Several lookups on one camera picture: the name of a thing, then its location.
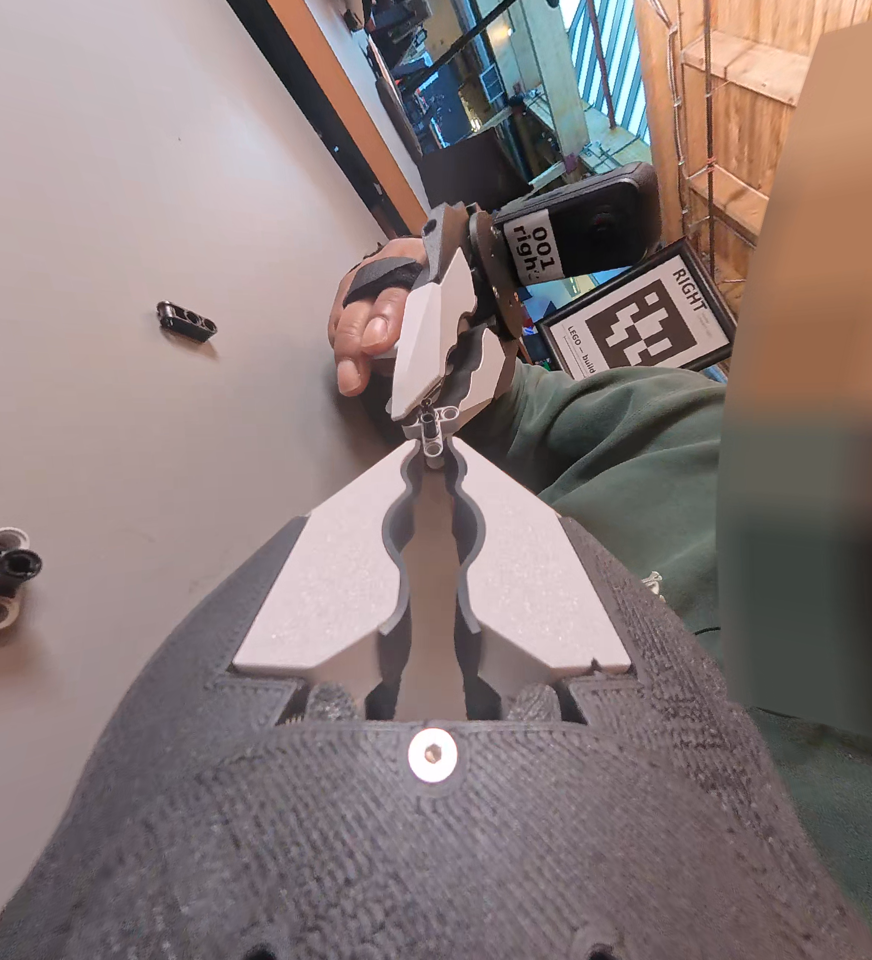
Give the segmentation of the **green sweatshirt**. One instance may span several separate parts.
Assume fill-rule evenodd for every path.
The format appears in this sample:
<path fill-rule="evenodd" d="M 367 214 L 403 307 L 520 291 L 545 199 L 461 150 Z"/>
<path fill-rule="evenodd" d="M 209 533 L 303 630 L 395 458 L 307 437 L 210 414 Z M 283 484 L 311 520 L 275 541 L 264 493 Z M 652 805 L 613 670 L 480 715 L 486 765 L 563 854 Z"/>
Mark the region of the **green sweatshirt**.
<path fill-rule="evenodd" d="M 624 478 L 621 486 L 597 478 L 561 495 L 551 486 L 540 498 L 637 578 L 658 572 L 666 602 L 723 666 L 713 476 Z M 872 740 L 761 710 L 751 716 L 803 828 L 872 930 Z"/>

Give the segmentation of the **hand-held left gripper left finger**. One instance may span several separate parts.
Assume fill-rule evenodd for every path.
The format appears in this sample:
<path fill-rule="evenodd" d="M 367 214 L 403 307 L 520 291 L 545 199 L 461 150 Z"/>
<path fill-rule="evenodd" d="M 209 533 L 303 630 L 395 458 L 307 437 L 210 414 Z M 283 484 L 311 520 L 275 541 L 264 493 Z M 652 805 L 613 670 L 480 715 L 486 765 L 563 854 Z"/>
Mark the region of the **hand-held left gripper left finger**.
<path fill-rule="evenodd" d="M 392 716 L 411 648 L 404 551 L 415 533 L 418 441 L 303 517 L 235 654 L 235 672 L 334 683 Z"/>

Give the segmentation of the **person's right hand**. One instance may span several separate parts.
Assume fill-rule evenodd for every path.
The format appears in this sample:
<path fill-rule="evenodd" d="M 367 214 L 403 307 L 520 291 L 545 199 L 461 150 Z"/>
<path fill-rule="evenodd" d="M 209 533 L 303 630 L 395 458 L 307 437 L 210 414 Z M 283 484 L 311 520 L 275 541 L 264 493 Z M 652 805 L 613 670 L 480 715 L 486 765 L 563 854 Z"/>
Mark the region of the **person's right hand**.
<path fill-rule="evenodd" d="M 408 290 L 390 287 L 345 305 L 357 271 L 372 260 L 385 258 L 412 258 L 422 265 L 427 263 L 420 238 L 396 238 L 341 279 L 328 320 L 327 338 L 333 348 L 338 389 L 345 397 L 356 397 L 366 389 L 374 358 L 388 352 L 400 336 Z"/>

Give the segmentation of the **wooden shelving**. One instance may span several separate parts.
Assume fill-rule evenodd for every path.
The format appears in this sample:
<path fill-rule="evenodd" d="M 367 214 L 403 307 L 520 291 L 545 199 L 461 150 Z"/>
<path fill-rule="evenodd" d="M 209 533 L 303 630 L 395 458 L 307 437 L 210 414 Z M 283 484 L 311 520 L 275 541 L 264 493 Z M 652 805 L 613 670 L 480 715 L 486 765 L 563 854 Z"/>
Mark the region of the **wooden shelving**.
<path fill-rule="evenodd" d="M 665 242 L 737 315 L 825 2 L 634 3 Z"/>

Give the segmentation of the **wooden edged table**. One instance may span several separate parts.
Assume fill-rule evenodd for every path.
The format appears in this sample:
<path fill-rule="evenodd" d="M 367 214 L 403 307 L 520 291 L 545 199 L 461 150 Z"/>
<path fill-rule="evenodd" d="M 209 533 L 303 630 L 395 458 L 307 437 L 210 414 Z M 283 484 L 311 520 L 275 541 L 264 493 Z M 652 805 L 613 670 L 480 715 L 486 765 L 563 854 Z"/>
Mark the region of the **wooden edged table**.
<path fill-rule="evenodd" d="M 230 1 L 241 25 L 389 238 L 418 234 L 429 200 L 377 94 L 345 2 Z"/>

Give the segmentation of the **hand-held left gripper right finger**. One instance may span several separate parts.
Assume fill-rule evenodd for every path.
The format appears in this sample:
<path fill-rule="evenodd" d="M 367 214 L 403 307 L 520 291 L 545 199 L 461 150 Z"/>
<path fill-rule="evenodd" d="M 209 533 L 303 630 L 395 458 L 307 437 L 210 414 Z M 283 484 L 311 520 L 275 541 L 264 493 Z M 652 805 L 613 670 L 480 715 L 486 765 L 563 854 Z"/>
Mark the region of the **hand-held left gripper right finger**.
<path fill-rule="evenodd" d="M 562 517 L 459 439 L 446 444 L 445 481 L 466 712 L 503 714 L 529 685 L 627 674 L 630 654 Z"/>

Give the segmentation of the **black three-hole lego beam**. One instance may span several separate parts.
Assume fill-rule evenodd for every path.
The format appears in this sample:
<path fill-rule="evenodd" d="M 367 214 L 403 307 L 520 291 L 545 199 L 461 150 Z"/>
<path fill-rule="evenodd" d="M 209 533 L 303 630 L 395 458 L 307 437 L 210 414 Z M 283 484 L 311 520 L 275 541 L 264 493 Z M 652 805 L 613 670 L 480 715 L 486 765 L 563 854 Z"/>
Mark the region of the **black three-hole lego beam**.
<path fill-rule="evenodd" d="M 171 301 L 160 301 L 156 314 L 164 330 L 198 344 L 206 343 L 218 331 L 213 320 Z"/>

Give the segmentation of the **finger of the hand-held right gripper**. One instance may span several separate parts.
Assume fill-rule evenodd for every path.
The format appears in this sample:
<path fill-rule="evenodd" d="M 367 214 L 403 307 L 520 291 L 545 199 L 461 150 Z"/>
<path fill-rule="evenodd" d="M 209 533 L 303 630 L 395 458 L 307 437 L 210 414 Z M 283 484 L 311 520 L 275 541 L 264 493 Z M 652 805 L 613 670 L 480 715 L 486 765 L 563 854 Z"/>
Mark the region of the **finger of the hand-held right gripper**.
<path fill-rule="evenodd" d="M 466 254 L 456 250 L 442 280 L 426 282 L 408 295 L 397 343 L 390 416 L 405 421 L 439 388 L 459 330 L 475 312 L 477 295 Z"/>
<path fill-rule="evenodd" d="M 508 389 L 512 354 L 489 327 L 464 332 L 449 354 L 449 368 L 424 404 L 425 429 L 461 429 Z"/>

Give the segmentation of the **grey lego connector assembly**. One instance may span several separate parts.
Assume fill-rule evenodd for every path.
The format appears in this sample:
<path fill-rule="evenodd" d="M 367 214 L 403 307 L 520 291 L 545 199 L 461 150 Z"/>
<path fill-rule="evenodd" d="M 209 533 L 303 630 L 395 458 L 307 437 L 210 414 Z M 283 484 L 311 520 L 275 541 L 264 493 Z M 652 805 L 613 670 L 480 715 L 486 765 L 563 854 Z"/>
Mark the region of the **grey lego connector assembly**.
<path fill-rule="evenodd" d="M 430 470 L 442 469 L 446 439 L 457 429 L 458 419 L 457 406 L 434 406 L 426 400 L 402 425 L 407 439 L 419 441 L 424 462 Z"/>

